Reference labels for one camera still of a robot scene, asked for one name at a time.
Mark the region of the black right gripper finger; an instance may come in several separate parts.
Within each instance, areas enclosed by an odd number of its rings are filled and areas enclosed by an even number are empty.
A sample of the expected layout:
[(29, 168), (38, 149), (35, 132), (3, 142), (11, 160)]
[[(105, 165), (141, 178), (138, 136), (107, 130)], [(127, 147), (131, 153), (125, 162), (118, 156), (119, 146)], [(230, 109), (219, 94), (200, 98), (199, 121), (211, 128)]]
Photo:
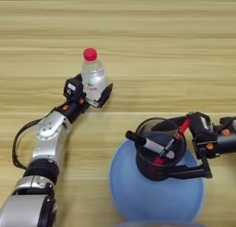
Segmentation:
[(161, 132), (167, 132), (172, 130), (177, 130), (186, 119), (190, 119), (191, 116), (185, 115), (180, 117), (173, 117), (173, 118), (163, 118), (161, 121), (159, 121), (157, 124), (155, 124), (151, 130), (152, 131), (161, 131)]
[(186, 165), (176, 166), (171, 169), (168, 176), (177, 179), (193, 179), (204, 177), (206, 174), (202, 165), (196, 167), (187, 167)]

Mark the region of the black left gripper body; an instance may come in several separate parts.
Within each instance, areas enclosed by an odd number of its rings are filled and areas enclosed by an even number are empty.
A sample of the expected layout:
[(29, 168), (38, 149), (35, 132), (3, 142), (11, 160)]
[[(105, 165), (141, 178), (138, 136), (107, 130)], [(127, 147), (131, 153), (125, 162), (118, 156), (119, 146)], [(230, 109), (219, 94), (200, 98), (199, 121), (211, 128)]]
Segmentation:
[(65, 103), (56, 107), (55, 111), (62, 114), (71, 124), (73, 124), (78, 117), (89, 108), (89, 106), (95, 108), (100, 107), (98, 102), (80, 97), (76, 100), (66, 100)]

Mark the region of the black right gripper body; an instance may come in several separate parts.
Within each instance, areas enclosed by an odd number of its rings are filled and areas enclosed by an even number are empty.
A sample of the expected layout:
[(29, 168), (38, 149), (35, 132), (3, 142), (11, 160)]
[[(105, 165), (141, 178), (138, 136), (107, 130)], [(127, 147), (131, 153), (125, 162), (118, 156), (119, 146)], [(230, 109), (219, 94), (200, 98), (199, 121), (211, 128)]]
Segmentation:
[(200, 165), (201, 176), (211, 178), (212, 172), (207, 160), (217, 158), (221, 154), (236, 152), (236, 134), (218, 134), (214, 140), (209, 141), (200, 141), (194, 138), (193, 145), (196, 158), (202, 161)]

